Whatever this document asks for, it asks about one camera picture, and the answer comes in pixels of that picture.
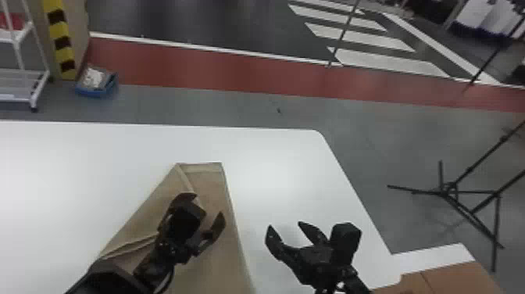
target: crosswalk marking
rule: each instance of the crosswalk marking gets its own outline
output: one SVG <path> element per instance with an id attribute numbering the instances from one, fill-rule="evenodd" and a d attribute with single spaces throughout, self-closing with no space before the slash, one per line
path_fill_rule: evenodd
<path id="1" fill-rule="evenodd" d="M 335 27 L 325 27 L 313 23 L 306 23 L 306 26 L 318 37 L 339 39 L 341 36 L 342 30 Z M 377 36 L 375 34 L 364 34 L 353 30 L 348 30 L 343 37 L 343 40 L 383 48 L 415 52 L 414 49 L 399 39 Z"/>
<path id="2" fill-rule="evenodd" d="M 324 6 L 324 7 L 329 7 L 329 8 L 333 8 L 333 9 L 339 9 L 339 10 L 344 10 L 344 11 L 348 11 L 348 12 L 351 12 L 352 9 L 354 8 L 353 5 L 346 5 L 346 4 L 340 4 L 340 3 L 334 3 L 334 2 L 330 2 L 330 1 L 323 1 L 323 0 L 295 0 L 297 2 L 303 2 L 303 3 L 307 3 L 307 4 L 314 4 L 314 5 L 318 5 L 318 6 Z M 357 9 L 355 11 L 355 13 L 358 13 L 358 14 L 365 14 L 363 13 L 363 11 Z"/>
<path id="3" fill-rule="evenodd" d="M 389 20 L 399 25 L 403 29 L 407 30 L 408 32 L 410 32 L 411 34 L 419 38 L 421 41 L 425 42 L 425 44 L 435 49 L 436 51 L 440 52 L 443 56 L 445 56 L 447 59 L 455 63 L 457 66 L 460 66 L 461 68 L 463 68 L 467 73 L 474 75 L 479 70 L 477 66 L 474 66 L 472 63 L 468 62 L 463 57 L 453 52 L 451 49 L 443 46 L 440 42 L 435 41 L 433 38 L 429 37 L 421 30 L 418 30 L 410 23 L 407 23 L 401 17 L 395 16 L 392 14 L 388 14 L 388 13 L 383 13 L 383 14 Z M 485 72 L 483 72 L 480 75 L 480 81 L 483 81 L 489 84 L 501 84 L 498 80 L 496 80 L 491 75 Z"/>
<path id="4" fill-rule="evenodd" d="M 300 15 L 300 16 L 312 17 L 312 18 L 320 19 L 320 20 L 329 20 L 335 23 L 346 23 L 346 21 L 348 20 L 348 16 L 344 16 L 342 14 L 327 13 L 321 10 L 310 9 L 310 8 L 301 7 L 297 5 L 289 5 L 289 6 L 294 11 L 295 14 Z M 350 22 L 350 24 L 356 27 L 365 27 L 365 28 L 373 29 L 373 30 L 387 31 L 387 29 L 385 29 L 383 26 L 378 24 L 376 21 L 364 20 L 358 17 L 352 18 L 352 21 Z"/>
<path id="5" fill-rule="evenodd" d="M 435 77 L 449 77 L 443 70 L 427 61 L 404 59 L 392 56 L 339 49 L 336 58 L 345 65 L 392 70 L 401 73 L 423 74 Z"/>

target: white floor line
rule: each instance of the white floor line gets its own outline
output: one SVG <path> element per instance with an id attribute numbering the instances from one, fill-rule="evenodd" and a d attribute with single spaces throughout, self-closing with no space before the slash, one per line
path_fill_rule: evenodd
<path id="1" fill-rule="evenodd" d="M 332 47 L 328 47 L 328 49 L 330 51 L 334 50 Z M 400 73 L 422 74 L 434 77 L 450 77 L 439 67 L 427 61 L 384 56 L 347 49 L 339 49 L 336 57 L 343 64 L 349 66 L 372 68 L 375 70 L 390 70 Z"/>
<path id="2" fill-rule="evenodd" d="M 267 59 L 278 59 L 278 60 L 292 61 L 292 62 L 297 62 L 297 63 L 312 63 L 312 64 L 320 64 L 320 65 L 327 64 L 326 60 L 319 60 L 319 59 L 282 56 L 282 55 L 277 55 L 277 54 L 260 53 L 260 52 L 252 52 L 252 51 L 228 49 L 228 48 L 219 48 L 219 47 L 212 47 L 212 46 L 205 46 L 205 45 L 187 44 L 187 43 L 180 43 L 180 42 L 174 42 L 174 41 L 162 41 L 162 40 L 155 40 L 155 39 L 148 39 L 148 38 L 128 37 L 128 36 L 123 36 L 119 34 L 107 34 L 107 33 L 95 32 L 95 31 L 92 31 L 90 35 L 93 38 L 103 38 L 103 39 L 127 41 L 127 42 L 149 44 L 149 45 L 161 45 L 161 46 L 166 46 L 166 47 L 187 48 L 187 49 L 203 50 L 203 51 L 210 51 L 210 52 L 230 53 L 230 54 L 235 54 L 235 55 L 240 55 L 240 56 L 252 56 L 252 57 L 261 57 L 261 58 L 267 58 Z M 340 63 L 332 63 L 332 64 L 334 66 L 342 66 L 342 64 Z"/>
<path id="3" fill-rule="evenodd" d="M 315 10 L 310 9 L 306 7 L 296 6 L 296 5 L 289 5 L 291 10 L 294 11 L 295 14 L 298 16 L 306 16 L 306 17 L 312 17 L 319 20 L 329 20 L 333 21 L 335 23 L 346 23 L 348 20 L 348 16 L 344 16 L 342 14 L 337 13 L 325 13 L 321 10 Z M 378 24 L 376 21 L 373 20 L 364 20 L 358 17 L 352 18 L 352 21 L 350 22 L 351 25 L 356 27 L 365 27 L 367 29 L 374 29 L 374 30 L 382 30 L 387 31 L 383 26 Z"/>
<path id="4" fill-rule="evenodd" d="M 329 7 L 329 8 L 333 8 L 333 9 L 344 10 L 344 11 L 348 11 L 348 12 L 351 12 L 352 9 L 354 9 L 353 5 L 346 5 L 346 4 L 340 4 L 340 3 L 335 3 L 335 2 L 330 2 L 330 1 L 323 1 L 323 0 L 295 0 L 295 1 L 303 2 L 303 3 L 307 3 L 307 4 L 314 4 L 314 5 L 318 5 L 318 6 Z M 355 11 L 355 13 L 364 14 L 363 11 L 361 11 L 359 9 L 357 9 Z"/>
<path id="5" fill-rule="evenodd" d="M 316 36 L 323 37 L 323 38 L 332 38 L 332 39 L 337 40 L 341 36 L 341 32 L 342 32 L 341 29 L 337 29 L 335 27 L 320 26 L 319 24 L 313 24 L 313 23 L 306 23 L 306 26 Z M 382 48 L 415 52 L 414 49 L 412 49 L 405 42 L 399 39 L 384 37 L 384 36 L 377 36 L 375 34 L 364 34 L 364 33 L 359 33 L 353 30 L 348 30 L 345 36 L 343 37 L 343 40 L 382 47 Z"/>
<path id="6" fill-rule="evenodd" d="M 470 79 L 465 79 L 461 77 L 454 77 L 454 81 L 460 82 L 460 83 L 470 83 Z M 487 86 L 495 86 L 500 88 L 513 88 L 518 90 L 525 90 L 525 86 L 521 86 L 518 84 L 491 84 L 491 83 L 485 83 L 483 81 L 475 81 L 474 84 L 486 84 Z"/>
<path id="7" fill-rule="evenodd" d="M 463 68 L 467 73 L 474 75 L 479 70 L 472 63 L 469 63 L 463 57 L 459 56 L 458 54 L 456 54 L 455 52 L 453 52 L 449 48 L 446 48 L 445 46 L 443 46 L 438 41 L 435 41 L 433 38 L 431 38 L 430 36 L 428 36 L 427 34 L 422 32 L 421 30 L 418 30 L 412 24 L 407 23 L 401 17 L 395 16 L 395 15 L 389 14 L 389 13 L 383 13 L 383 14 L 389 20 L 393 21 L 394 23 L 396 23 L 400 27 L 404 28 L 405 30 L 407 30 L 408 32 L 413 34 L 414 36 L 418 37 L 421 41 L 427 43 L 430 47 L 432 47 L 436 51 L 440 52 L 443 56 L 448 58 L 450 61 L 452 61 L 453 63 L 455 63 L 458 66 L 460 66 L 461 68 Z M 488 75 L 486 73 L 482 73 L 480 75 L 480 80 L 485 82 L 485 83 L 494 84 L 494 85 L 501 84 L 498 80 L 494 79 L 492 76 L 490 76 L 490 75 Z"/>

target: red floor stripe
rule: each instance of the red floor stripe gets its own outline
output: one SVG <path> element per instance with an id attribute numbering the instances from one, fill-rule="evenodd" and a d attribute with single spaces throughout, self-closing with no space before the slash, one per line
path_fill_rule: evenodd
<path id="1" fill-rule="evenodd" d="M 92 38 L 86 61 L 121 84 L 246 91 L 525 113 L 525 91 L 412 74 Z"/>

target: robotic arm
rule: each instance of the robotic arm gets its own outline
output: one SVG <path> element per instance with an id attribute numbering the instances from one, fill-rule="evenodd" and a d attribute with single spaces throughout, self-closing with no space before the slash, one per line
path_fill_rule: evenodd
<path id="1" fill-rule="evenodd" d="M 311 285 L 316 294 L 370 293 L 352 266 L 361 239 L 358 228 L 350 223 L 336 224 L 328 239 L 311 224 L 300 221 L 298 225 L 312 246 L 299 249 L 284 244 L 271 225 L 266 232 L 266 246 L 277 260 L 291 268 L 303 285 Z"/>
<path id="2" fill-rule="evenodd" d="M 66 294 L 161 294 L 170 286 L 173 267 L 186 264 L 210 247 L 226 227 L 219 213 L 210 229 L 199 231 L 206 212 L 193 193 L 179 194 L 162 218 L 153 250 L 128 274 L 108 260 L 97 260 Z"/>
<path id="3" fill-rule="evenodd" d="M 226 227 L 219 213 L 211 228 L 199 231 L 206 212 L 193 203 L 196 194 L 183 193 L 170 204 L 161 220 L 153 250 L 129 274 L 108 260 L 97 260 L 66 294 L 162 294 L 171 284 L 173 267 L 186 264 L 210 247 Z M 279 261 L 289 266 L 297 279 L 311 285 L 315 294 L 368 294 L 352 266 L 361 231 L 353 224 L 336 224 L 330 239 L 317 227 L 304 222 L 299 228 L 312 242 L 295 248 L 283 243 L 270 225 L 266 246 Z"/>

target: black stand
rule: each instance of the black stand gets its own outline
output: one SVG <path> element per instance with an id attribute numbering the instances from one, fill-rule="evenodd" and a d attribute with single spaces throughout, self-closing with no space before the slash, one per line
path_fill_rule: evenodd
<path id="1" fill-rule="evenodd" d="M 511 41 L 513 39 L 514 33 L 521 27 L 523 22 L 525 22 L 525 14 L 521 14 L 521 20 L 516 24 L 516 26 L 510 31 L 510 33 L 507 35 L 507 38 L 509 38 Z M 477 78 L 480 77 L 480 75 L 485 71 L 487 66 L 496 58 L 496 56 L 505 48 L 508 46 L 505 44 L 505 42 L 502 42 L 502 44 L 498 45 L 498 47 L 494 50 L 492 55 L 487 59 L 487 61 L 483 64 L 483 66 L 477 71 L 477 73 L 470 79 L 470 84 L 474 84 L 474 82 L 477 81 Z"/>
<path id="2" fill-rule="evenodd" d="M 443 163 L 439 162 L 438 168 L 438 181 L 437 188 L 431 190 L 420 190 L 414 188 L 400 187 L 389 185 L 389 188 L 411 192 L 413 195 L 433 195 L 442 198 L 448 204 L 452 206 L 459 214 L 461 214 L 467 221 L 469 221 L 481 234 L 485 235 L 492 241 L 492 264 L 491 271 L 496 272 L 496 261 L 498 259 L 498 248 L 504 249 L 505 247 L 499 242 L 499 221 L 500 221 L 500 207 L 502 201 L 502 193 L 519 181 L 522 177 L 525 177 L 525 170 L 522 170 L 512 180 L 505 183 L 498 190 L 459 190 L 459 183 L 463 181 L 469 174 L 480 166 L 492 153 L 494 153 L 499 147 L 507 142 L 521 127 L 525 125 L 525 121 L 519 124 L 517 127 L 512 129 L 508 134 L 502 136 L 499 142 L 490 148 L 475 164 L 468 167 L 463 174 L 461 174 L 455 181 L 445 182 L 443 175 Z M 459 201 L 461 194 L 485 194 L 488 197 L 478 204 L 473 209 L 469 209 Z M 491 231 L 477 216 L 476 213 L 487 207 L 493 200 L 496 200 L 495 204 L 495 216 L 494 216 L 494 230 Z"/>
<path id="3" fill-rule="evenodd" d="M 335 56 L 338 53 L 339 47 L 341 46 L 341 42 L 343 41 L 343 37 L 346 34 L 346 31 L 348 30 L 348 27 L 350 27 L 350 22 L 352 22 L 352 19 L 355 16 L 355 12 L 357 11 L 357 6 L 359 6 L 359 3 L 361 3 L 361 0 L 357 0 L 354 4 L 354 7 L 352 8 L 352 11 L 348 15 L 348 19 L 346 20 L 345 28 L 341 32 L 341 36 L 339 36 L 339 39 L 337 40 L 337 45 L 335 45 L 334 53 L 332 54 L 332 58 L 328 60 L 327 68 L 332 67 L 332 62 L 334 60 L 338 60 Z"/>

